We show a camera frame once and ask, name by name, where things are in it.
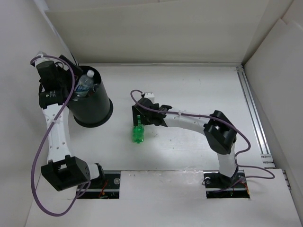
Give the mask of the clear bottle blue green label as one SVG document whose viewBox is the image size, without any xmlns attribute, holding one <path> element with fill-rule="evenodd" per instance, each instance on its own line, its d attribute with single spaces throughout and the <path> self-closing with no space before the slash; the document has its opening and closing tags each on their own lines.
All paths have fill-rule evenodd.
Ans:
<svg viewBox="0 0 303 227">
<path fill-rule="evenodd" d="M 91 87 L 94 84 L 94 71 L 88 70 L 86 74 L 83 74 L 80 79 L 78 80 L 78 83 L 74 89 L 75 98 L 81 99 L 84 98 Z"/>
</svg>

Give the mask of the green plastic soda bottle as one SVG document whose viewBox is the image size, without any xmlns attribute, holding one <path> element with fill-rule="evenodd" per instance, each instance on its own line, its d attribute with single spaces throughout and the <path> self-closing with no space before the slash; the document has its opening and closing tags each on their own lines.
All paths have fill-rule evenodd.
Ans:
<svg viewBox="0 0 303 227">
<path fill-rule="evenodd" d="M 132 132 L 132 142 L 140 144 L 144 141 L 144 125 L 134 125 Z"/>
</svg>

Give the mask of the clear bottle red label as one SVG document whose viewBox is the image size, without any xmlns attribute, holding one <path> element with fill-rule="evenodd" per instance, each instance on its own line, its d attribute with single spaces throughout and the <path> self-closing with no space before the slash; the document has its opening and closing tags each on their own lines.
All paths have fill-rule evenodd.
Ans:
<svg viewBox="0 0 303 227">
<path fill-rule="evenodd" d="M 91 88 L 91 93 L 95 93 L 98 90 L 99 86 L 100 84 L 94 84 Z"/>
</svg>

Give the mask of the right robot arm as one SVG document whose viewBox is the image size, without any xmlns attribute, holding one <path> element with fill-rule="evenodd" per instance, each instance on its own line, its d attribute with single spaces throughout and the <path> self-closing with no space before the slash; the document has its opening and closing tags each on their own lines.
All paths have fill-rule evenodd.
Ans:
<svg viewBox="0 0 303 227">
<path fill-rule="evenodd" d="M 198 132 L 206 137 L 209 147 L 218 157 L 220 188 L 228 187 L 236 181 L 238 167 L 235 164 L 235 142 L 237 132 L 221 111 L 214 111 L 206 117 L 181 111 L 169 105 L 153 103 L 149 98 L 141 98 L 132 106 L 133 123 L 169 128 L 182 128 Z"/>
</svg>

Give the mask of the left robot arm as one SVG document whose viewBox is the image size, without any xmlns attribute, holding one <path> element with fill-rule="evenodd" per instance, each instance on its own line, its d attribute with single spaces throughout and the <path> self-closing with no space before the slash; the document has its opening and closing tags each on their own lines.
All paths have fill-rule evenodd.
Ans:
<svg viewBox="0 0 303 227">
<path fill-rule="evenodd" d="M 90 182 L 105 183 L 99 163 L 88 164 L 72 153 L 68 126 L 69 114 L 80 126 L 95 128 L 106 123 L 113 113 L 100 73 L 89 66 L 77 66 L 64 55 L 52 58 L 39 52 L 31 61 L 40 76 L 39 106 L 47 125 L 48 156 L 41 167 L 45 180 L 57 191 Z"/>
</svg>

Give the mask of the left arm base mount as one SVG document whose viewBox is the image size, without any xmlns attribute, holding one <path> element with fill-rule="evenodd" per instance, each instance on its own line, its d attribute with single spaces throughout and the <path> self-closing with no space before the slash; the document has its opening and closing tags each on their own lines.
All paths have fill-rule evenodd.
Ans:
<svg viewBox="0 0 303 227">
<path fill-rule="evenodd" d="M 119 199 L 120 182 L 120 171 L 106 171 L 105 180 L 101 183 L 92 180 L 90 187 L 78 199 Z"/>
</svg>

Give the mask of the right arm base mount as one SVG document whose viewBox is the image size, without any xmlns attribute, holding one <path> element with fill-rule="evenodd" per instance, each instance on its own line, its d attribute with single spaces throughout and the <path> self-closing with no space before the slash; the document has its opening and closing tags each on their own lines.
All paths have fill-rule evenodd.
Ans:
<svg viewBox="0 0 303 227">
<path fill-rule="evenodd" d="M 232 178 L 226 177 L 219 171 L 204 171 L 202 185 L 205 187 L 207 199 L 250 198 L 245 173 L 239 170 Z"/>
</svg>

